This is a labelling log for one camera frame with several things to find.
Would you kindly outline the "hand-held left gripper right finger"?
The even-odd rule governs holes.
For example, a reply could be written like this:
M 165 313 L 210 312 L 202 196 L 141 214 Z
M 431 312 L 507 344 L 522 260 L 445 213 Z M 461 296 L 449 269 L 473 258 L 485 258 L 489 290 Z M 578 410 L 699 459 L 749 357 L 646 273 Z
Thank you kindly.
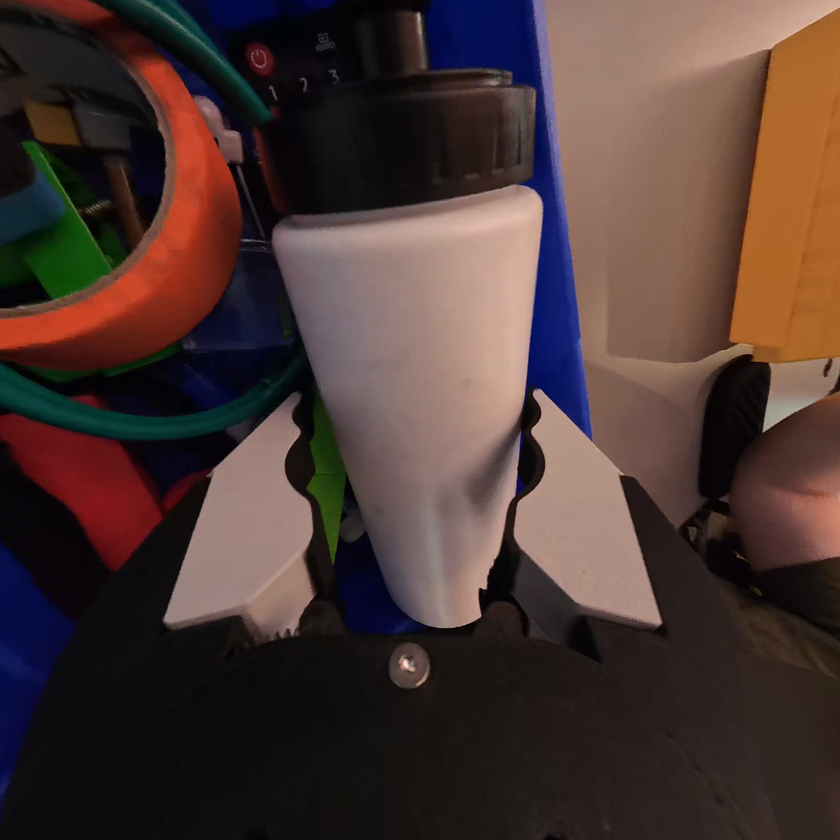
M 553 643 L 590 643 L 590 619 L 660 630 L 623 473 L 540 389 L 519 429 L 519 490 L 482 609 L 513 604 L 527 635 Z

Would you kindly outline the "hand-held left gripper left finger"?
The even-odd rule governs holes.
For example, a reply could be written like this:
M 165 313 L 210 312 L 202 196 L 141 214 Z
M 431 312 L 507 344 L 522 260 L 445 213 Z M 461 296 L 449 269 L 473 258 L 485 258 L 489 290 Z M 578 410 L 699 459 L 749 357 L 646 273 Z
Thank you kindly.
M 164 614 L 168 629 L 238 618 L 258 642 L 298 634 L 333 593 L 318 501 L 308 491 L 315 395 L 293 393 L 216 467 Z

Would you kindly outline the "blue plastic bin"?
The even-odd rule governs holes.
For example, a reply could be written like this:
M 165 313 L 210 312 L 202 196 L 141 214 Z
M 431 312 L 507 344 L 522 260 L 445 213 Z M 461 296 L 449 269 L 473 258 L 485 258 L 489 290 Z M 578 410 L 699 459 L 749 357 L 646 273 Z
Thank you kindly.
M 530 185 L 543 199 L 545 216 L 528 381 L 591 434 L 545 2 L 432 2 L 428 26 L 434 61 L 509 69 L 538 91 Z M 2 603 L 9 609 L 2 610 L 3 794 L 49 668 L 70 630 L 26 579 L 2 546 Z

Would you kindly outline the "white bottle black cap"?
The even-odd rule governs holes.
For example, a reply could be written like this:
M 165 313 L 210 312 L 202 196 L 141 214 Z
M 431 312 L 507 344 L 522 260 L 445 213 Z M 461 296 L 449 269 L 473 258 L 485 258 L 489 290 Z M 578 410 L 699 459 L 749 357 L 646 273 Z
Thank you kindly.
M 348 2 L 360 75 L 265 127 L 272 244 L 375 558 L 413 620 L 462 627 L 516 488 L 543 202 L 537 92 L 431 70 L 424 2 Z

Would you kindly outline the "yellow plastic bin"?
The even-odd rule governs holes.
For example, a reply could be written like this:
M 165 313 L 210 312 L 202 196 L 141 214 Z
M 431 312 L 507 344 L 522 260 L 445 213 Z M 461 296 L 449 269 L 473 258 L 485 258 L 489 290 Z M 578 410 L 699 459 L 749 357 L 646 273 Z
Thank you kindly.
M 729 339 L 757 362 L 839 355 L 839 11 L 776 44 Z

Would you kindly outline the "orange tape roll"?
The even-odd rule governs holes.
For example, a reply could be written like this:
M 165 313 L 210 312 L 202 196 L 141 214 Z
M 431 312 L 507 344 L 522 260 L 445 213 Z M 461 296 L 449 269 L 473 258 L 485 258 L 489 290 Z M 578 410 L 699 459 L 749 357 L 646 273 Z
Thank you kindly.
M 92 32 L 150 98 L 164 141 L 162 204 L 139 246 L 89 288 L 2 310 L 2 361 L 85 371 L 141 360 L 216 306 L 238 257 L 233 176 L 190 92 L 151 42 L 93 2 L 2 2 Z

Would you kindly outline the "green plastic square tube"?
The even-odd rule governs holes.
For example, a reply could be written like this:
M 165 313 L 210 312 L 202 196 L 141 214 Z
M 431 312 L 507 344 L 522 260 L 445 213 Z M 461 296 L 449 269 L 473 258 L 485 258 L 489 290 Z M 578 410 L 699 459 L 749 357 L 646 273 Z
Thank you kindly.
M 89 288 L 126 260 L 112 203 L 40 143 L 2 135 L 2 306 Z

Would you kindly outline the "person's right forearm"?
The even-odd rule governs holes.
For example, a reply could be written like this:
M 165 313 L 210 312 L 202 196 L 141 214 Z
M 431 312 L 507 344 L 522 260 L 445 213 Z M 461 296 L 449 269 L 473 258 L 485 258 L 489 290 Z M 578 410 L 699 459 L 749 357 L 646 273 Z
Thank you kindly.
M 740 458 L 731 514 L 761 572 L 839 554 L 839 394 L 762 433 Z

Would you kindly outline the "small green plastic piece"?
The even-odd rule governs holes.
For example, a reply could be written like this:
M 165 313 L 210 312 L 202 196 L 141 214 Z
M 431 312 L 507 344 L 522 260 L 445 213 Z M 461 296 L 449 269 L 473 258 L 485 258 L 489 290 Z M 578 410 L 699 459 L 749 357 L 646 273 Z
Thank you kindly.
M 318 501 L 328 541 L 329 556 L 331 562 L 334 563 L 340 540 L 347 472 L 326 406 L 319 393 L 314 399 L 312 421 L 313 435 L 310 451 L 314 463 L 314 475 L 309 481 L 308 491 Z

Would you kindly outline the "red plastic part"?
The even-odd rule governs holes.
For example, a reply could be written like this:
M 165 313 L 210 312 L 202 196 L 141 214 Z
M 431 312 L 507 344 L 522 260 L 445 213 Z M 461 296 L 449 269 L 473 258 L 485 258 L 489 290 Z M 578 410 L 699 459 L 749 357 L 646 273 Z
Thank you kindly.
M 75 516 L 100 561 L 119 569 L 166 512 L 207 477 L 194 470 L 161 493 L 122 443 L 3 414 L 2 442 L 15 463 Z

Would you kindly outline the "clear plastic case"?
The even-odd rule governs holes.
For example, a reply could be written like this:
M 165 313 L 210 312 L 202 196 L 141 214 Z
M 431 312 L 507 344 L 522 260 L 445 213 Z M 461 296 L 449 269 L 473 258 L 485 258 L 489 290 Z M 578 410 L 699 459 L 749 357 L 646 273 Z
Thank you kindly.
M 288 348 L 298 340 L 276 256 L 265 240 L 244 238 L 227 288 L 182 339 L 195 354 Z

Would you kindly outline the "white plastic clip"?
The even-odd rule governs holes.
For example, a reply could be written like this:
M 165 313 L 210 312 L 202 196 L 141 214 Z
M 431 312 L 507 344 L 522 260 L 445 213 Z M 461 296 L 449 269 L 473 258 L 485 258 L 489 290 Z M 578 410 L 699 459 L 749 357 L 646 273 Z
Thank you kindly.
M 193 101 L 213 135 L 217 147 L 228 164 L 241 165 L 245 151 L 240 132 L 227 127 L 219 107 L 210 98 L 194 96 Z

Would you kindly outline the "black remote control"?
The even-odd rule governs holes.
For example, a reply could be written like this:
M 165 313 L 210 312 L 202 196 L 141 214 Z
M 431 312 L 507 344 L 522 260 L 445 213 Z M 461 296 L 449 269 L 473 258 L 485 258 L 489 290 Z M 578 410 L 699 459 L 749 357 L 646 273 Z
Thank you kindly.
M 349 30 L 323 20 L 278 19 L 232 30 L 228 57 L 270 110 L 363 76 Z

